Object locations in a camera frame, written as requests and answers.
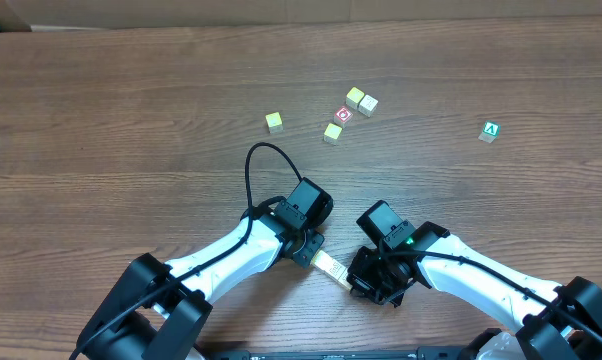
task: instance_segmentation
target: yellow cube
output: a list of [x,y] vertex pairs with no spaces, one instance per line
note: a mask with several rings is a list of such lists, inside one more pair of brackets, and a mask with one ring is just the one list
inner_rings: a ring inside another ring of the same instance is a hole
[[323,133],[323,141],[328,144],[337,145],[337,140],[339,140],[339,135],[341,135],[342,130],[343,129],[337,125],[328,124],[327,129],[325,129],[325,132]]
[[268,122],[270,134],[276,134],[283,131],[283,122],[281,121],[281,115],[279,115],[278,112],[266,115],[265,120]]
[[363,99],[364,96],[365,94],[363,91],[353,87],[345,98],[345,104],[354,110],[357,110],[359,102],[361,102],[361,99]]

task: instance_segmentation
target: cube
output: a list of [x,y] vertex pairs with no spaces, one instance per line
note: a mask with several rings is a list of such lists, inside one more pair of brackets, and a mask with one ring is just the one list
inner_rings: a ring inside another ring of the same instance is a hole
[[486,121],[483,125],[483,131],[481,131],[481,135],[479,135],[479,140],[483,140],[487,143],[493,142],[497,139],[497,136],[499,136],[500,129],[501,125]]
[[352,119],[352,112],[347,107],[341,106],[337,112],[334,113],[334,123],[345,129],[345,125]]
[[353,87],[348,93],[348,95],[345,97],[345,104],[356,110],[359,106],[359,102],[361,101],[361,99],[363,99],[364,95],[365,94],[363,93],[363,91],[357,89],[356,87]]
[[283,122],[281,121],[281,115],[279,115],[278,112],[266,115],[265,120],[268,122],[270,134],[276,134],[283,131]]
[[366,95],[359,103],[359,112],[367,117],[372,116],[374,110],[377,109],[379,101],[370,95]]
[[323,141],[328,144],[337,145],[342,130],[343,129],[334,124],[328,124],[327,129],[325,129],[325,132],[323,133]]

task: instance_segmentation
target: red cube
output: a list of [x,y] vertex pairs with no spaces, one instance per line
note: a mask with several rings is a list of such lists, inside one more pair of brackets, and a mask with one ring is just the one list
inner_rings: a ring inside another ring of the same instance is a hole
[[334,123],[345,128],[345,124],[352,119],[352,113],[345,106],[341,106],[336,113],[334,113]]

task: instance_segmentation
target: wooden tabletop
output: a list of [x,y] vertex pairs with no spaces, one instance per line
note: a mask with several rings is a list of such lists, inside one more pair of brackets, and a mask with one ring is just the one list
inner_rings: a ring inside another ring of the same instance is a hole
[[[329,145],[352,86],[379,107]],[[275,111],[285,130],[269,135]],[[355,220],[384,199],[529,275],[602,287],[602,17],[7,33],[0,358],[66,359],[129,261],[232,230],[259,141],[334,197],[324,249],[344,264],[372,246]],[[255,201],[295,185],[267,149],[251,179]],[[199,342],[393,349],[491,326],[423,286],[379,307],[282,261],[216,302]]]

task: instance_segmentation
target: black cable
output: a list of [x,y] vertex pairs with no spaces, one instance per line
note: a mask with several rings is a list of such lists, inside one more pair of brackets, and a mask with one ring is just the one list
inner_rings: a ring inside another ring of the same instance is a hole
[[530,299],[535,300],[536,302],[545,305],[546,307],[550,308],[552,311],[554,311],[555,313],[559,314],[561,317],[563,317],[566,321],[568,321],[568,323],[570,323],[570,325],[576,329],[576,330],[581,330],[583,332],[585,332],[586,334],[588,334],[589,336],[591,336],[592,338],[594,338],[597,342],[599,342],[602,345],[602,336],[597,334],[594,330],[590,329],[587,325],[585,325],[584,323],[582,323],[581,321],[579,321],[577,318],[575,318],[574,316],[568,314],[567,311],[564,311],[563,309],[559,308],[558,306],[552,304],[550,301],[542,298],[541,296],[535,294],[534,292],[532,292],[532,290],[530,290],[529,288],[523,287],[519,284],[517,284],[516,282],[510,280],[509,278],[505,277],[504,275],[500,274],[499,272],[497,272],[496,270],[491,269],[490,267],[472,260],[472,259],[468,259],[465,258],[463,256],[455,256],[455,255],[449,255],[449,254],[442,254],[442,253],[436,253],[436,252],[430,252],[430,251],[398,251],[395,253],[385,253],[383,255],[381,255],[382,258],[390,258],[390,257],[397,257],[397,256],[432,256],[432,257],[436,257],[436,258],[441,258],[441,259],[447,259],[447,260],[453,260],[453,261],[458,261],[459,263],[463,263],[463,264],[468,264],[468,265],[472,265],[476,268],[479,268],[485,272],[487,272],[488,274],[494,276],[495,278],[503,281],[505,284],[511,286],[512,288],[514,288],[515,290],[523,293],[525,296],[529,297]]
[[[241,237],[241,239],[236,244],[232,245],[232,247],[229,248],[228,250],[222,252],[221,254],[213,257],[212,259],[204,262],[201,265],[195,266],[192,270],[175,278],[173,281],[170,281],[167,284],[164,284],[164,285],[158,287],[157,289],[155,289],[154,291],[150,292],[149,294],[143,296],[134,305],[130,306],[125,311],[121,312],[119,315],[115,316],[112,320],[108,321],[108,323],[106,323],[101,328],[99,328],[99,330],[97,330],[83,344],[81,344],[80,346],[77,346],[77,348],[74,349],[74,351],[70,355],[69,360],[76,360],[76,358],[79,356],[79,354],[82,353],[86,349],[86,347],[88,345],[90,345],[97,337],[99,337],[101,334],[106,332],[115,323],[123,320],[126,316],[128,316],[132,312],[136,311],[136,309],[138,309],[139,307],[156,299],[156,297],[161,295],[162,293],[179,286],[185,279],[187,279],[191,276],[194,276],[194,275],[198,275],[201,271],[205,270],[209,266],[213,265],[214,263],[218,262],[219,260],[230,255],[235,250],[240,248],[243,244],[245,244],[246,241],[248,241],[248,238],[250,237],[250,233],[252,232],[252,221],[253,221],[253,215],[254,215],[253,214],[254,209],[252,208],[252,190],[250,188],[250,159],[252,157],[252,153],[254,152],[254,150],[256,150],[260,147],[269,147],[269,148],[277,151],[279,154],[281,154],[281,156],[283,156],[283,158],[288,162],[288,164],[290,165],[292,170],[294,170],[294,174],[297,176],[297,179],[299,180],[299,182],[301,182],[303,180],[303,178],[301,177],[301,174],[299,174],[299,170],[297,170],[297,168],[296,168],[296,166],[294,166],[294,163],[292,162],[292,160],[290,160],[288,155],[286,155],[286,153],[284,153],[283,150],[279,149],[275,145],[272,145],[272,144],[266,143],[266,142],[260,142],[260,143],[254,144],[248,151],[248,155],[245,158],[245,174],[244,175],[245,175],[245,191],[246,191],[246,196],[248,198],[248,227],[246,228],[245,234]],[[274,201],[275,199],[278,201],[281,200],[280,197],[274,197],[274,198],[264,201],[262,204],[267,203],[268,201]]]

